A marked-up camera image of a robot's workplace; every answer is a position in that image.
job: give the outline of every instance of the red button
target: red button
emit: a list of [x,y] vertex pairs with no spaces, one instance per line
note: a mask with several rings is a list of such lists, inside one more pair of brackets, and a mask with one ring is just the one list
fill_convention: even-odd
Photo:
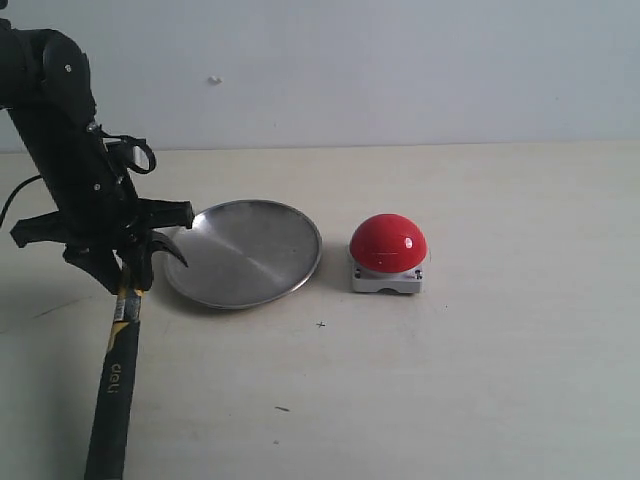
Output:
[[420,265],[428,247],[415,223],[401,215],[385,213],[365,220],[358,227],[349,250],[364,268],[400,273]]

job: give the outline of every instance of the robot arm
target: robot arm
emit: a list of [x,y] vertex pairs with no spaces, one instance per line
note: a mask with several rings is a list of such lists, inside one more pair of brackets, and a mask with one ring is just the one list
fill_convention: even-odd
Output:
[[[20,220],[11,231],[18,246],[63,243],[64,259],[112,293],[120,280],[114,251],[142,290],[153,282],[155,251],[186,264],[171,240],[153,229],[190,228],[191,204],[138,198],[128,170],[149,173],[155,157],[144,140],[107,135],[96,124],[89,62],[78,45],[58,31],[17,30],[0,19],[0,72],[0,107],[8,110],[58,207]],[[148,169],[134,162],[136,147],[146,153]]]

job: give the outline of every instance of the white table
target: white table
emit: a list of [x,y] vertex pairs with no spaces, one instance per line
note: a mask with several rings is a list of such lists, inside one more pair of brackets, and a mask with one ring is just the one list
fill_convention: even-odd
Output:
[[[35,170],[0,158],[0,198]],[[225,314],[143,302],[130,479],[602,480],[640,475],[640,143],[164,152],[143,196],[291,204],[317,275]],[[80,479],[114,299],[0,235],[2,478]],[[427,292],[349,292],[380,212],[432,248]],[[160,258],[156,260],[161,266]],[[324,322],[319,328],[316,323]],[[275,407],[284,407],[282,411]]]

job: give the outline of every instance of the stainless steel plate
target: stainless steel plate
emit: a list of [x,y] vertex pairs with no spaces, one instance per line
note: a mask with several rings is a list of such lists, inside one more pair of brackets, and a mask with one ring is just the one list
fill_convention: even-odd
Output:
[[198,214],[174,236],[189,262],[167,259],[169,283],[210,307],[240,309],[275,300],[313,274],[322,239],[309,218],[281,203],[239,200]]

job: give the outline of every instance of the white wall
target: white wall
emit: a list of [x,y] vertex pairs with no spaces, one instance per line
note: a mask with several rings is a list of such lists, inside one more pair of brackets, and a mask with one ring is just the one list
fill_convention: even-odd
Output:
[[[155,148],[640,136],[637,0],[12,0],[3,13],[74,38],[99,121]],[[1,117],[0,149],[19,148]]]

